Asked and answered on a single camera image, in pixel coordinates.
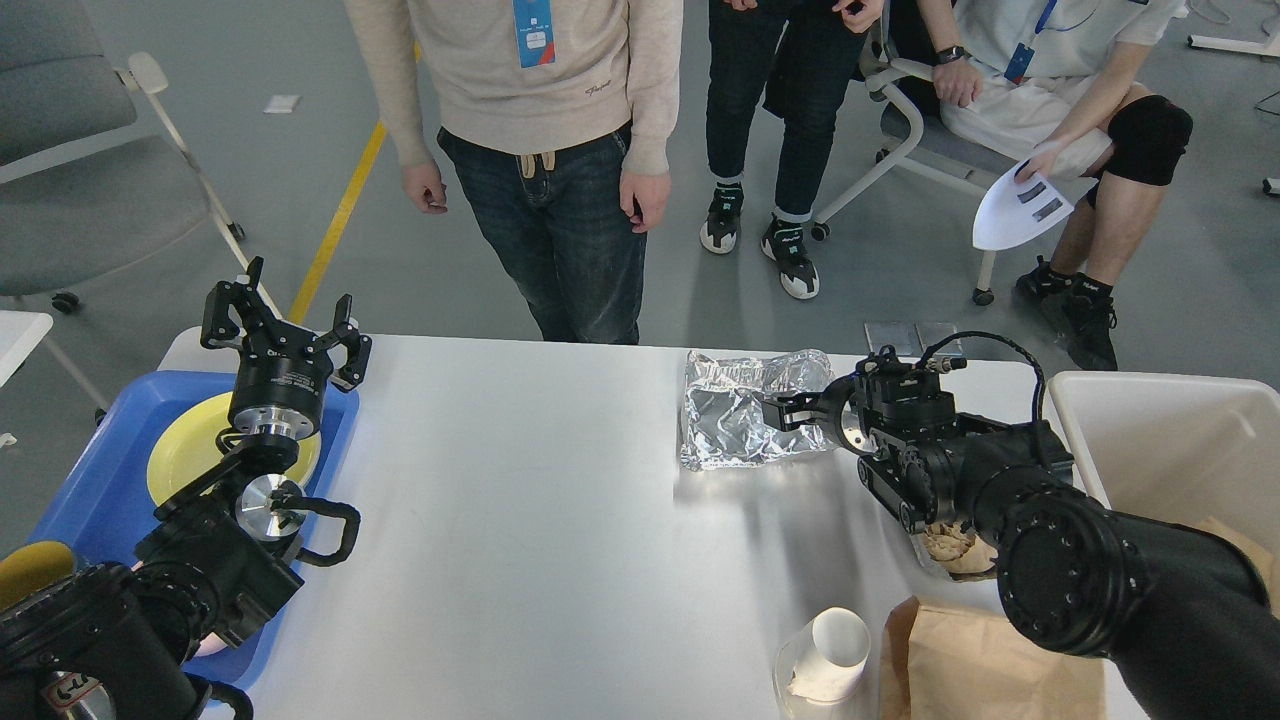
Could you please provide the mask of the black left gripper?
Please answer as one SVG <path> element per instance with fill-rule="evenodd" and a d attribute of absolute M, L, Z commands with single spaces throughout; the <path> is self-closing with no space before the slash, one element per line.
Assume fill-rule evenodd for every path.
<path fill-rule="evenodd" d="M 332 328 L 315 341 L 315 357 L 282 354 L 284 322 L 260 291 L 264 264 L 264 258 L 253 258 L 246 275 L 212 287 L 205 302 L 200 345 L 239 350 L 228 410 L 232 429 L 302 441 L 320 429 L 329 375 L 340 392 L 351 392 L 364 382 L 372 338 L 358 331 L 351 314 L 353 297 L 344 293 L 335 302 Z M 334 366 L 328 351 L 338 346 L 344 348 L 346 361 Z"/>

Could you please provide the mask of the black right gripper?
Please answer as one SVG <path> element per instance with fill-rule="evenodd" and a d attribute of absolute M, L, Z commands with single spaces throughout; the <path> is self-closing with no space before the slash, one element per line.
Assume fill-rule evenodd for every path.
<path fill-rule="evenodd" d="M 824 436 L 858 456 L 876 454 L 876 439 L 863 427 L 861 410 L 855 398 L 859 379 L 842 375 L 822 392 L 767 396 L 762 400 L 764 423 L 777 432 L 795 432 L 803 427 L 820 427 Z"/>

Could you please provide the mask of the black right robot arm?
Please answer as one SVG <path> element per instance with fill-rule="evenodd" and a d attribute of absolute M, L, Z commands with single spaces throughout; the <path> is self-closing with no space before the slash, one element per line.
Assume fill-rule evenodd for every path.
<path fill-rule="evenodd" d="M 941 377 L 966 365 L 886 345 L 817 393 L 765 398 L 777 430 L 817 425 L 911 534 L 957 521 L 997 550 L 1010 623 L 1043 650 L 1106 657 L 1152 719 L 1265 719 L 1277 710 L 1279 625 L 1254 564 L 1220 536 L 1106 509 L 1074 487 L 1043 418 L 959 413 Z"/>

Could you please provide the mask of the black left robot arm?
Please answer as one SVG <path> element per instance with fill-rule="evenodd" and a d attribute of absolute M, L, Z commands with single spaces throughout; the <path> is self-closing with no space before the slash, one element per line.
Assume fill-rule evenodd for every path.
<path fill-rule="evenodd" d="M 271 621 L 303 583 L 294 562 L 351 556 L 358 510 L 287 473 L 320 432 L 325 388 L 364 380 L 372 340 L 349 295 L 324 334 L 282 320 L 259 291 L 262 265 L 210 291 L 200 337 L 239 355 L 225 420 L 234 442 L 156 506 L 138 562 L 78 568 L 55 542 L 3 561 L 5 719 L 197 719 L 211 700 L 251 719 L 243 691 L 186 664 L 210 635 L 234 648 Z"/>

